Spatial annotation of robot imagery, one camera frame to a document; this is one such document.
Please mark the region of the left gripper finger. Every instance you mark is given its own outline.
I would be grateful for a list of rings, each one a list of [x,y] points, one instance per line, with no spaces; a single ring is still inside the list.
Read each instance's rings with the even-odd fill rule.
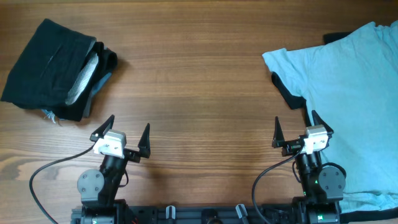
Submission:
[[[103,139],[104,135],[113,127],[115,116],[112,114],[100,127],[92,132],[90,139]]]
[[[147,123],[145,130],[140,138],[139,144],[139,154],[141,157],[150,157],[150,124]]]

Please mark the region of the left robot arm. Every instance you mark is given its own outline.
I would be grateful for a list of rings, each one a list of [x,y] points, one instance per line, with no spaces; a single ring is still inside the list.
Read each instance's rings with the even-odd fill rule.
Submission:
[[[126,148],[126,134],[113,129],[110,116],[92,132],[93,150],[104,156],[99,169],[89,169],[79,176],[77,189],[81,195],[81,215],[71,218],[72,223],[138,223],[139,220],[124,199],[116,194],[127,177],[127,163],[140,163],[150,158],[150,124],[147,124],[137,145],[138,150]]]

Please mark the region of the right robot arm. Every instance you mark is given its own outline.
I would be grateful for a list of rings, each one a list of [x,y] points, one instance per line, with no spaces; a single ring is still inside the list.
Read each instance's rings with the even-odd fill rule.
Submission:
[[[290,205],[272,209],[274,223],[339,223],[346,185],[346,171],[333,162],[323,163],[322,150],[329,146],[334,130],[312,111],[313,126],[298,139],[286,141],[278,118],[275,118],[272,147],[281,148],[282,156],[292,158],[295,177],[302,186],[303,196],[294,197]]]

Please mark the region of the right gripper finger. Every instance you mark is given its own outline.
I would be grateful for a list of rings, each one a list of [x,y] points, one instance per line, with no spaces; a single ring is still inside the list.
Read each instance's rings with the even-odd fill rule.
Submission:
[[[322,125],[326,129],[327,134],[334,133],[334,130],[329,125],[327,125],[326,122],[324,122],[324,120],[321,119],[321,117],[318,115],[318,113],[315,110],[312,110],[312,117],[315,126]]]
[[[285,143],[282,128],[280,126],[279,117],[275,117],[274,121],[274,136],[272,140],[272,147],[282,147]]]

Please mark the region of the light blue t-shirt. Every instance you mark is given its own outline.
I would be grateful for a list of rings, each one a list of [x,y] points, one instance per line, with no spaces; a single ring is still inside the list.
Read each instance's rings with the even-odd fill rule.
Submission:
[[[322,159],[347,173],[342,210],[396,208],[397,24],[370,22],[332,43],[263,59],[334,130]]]

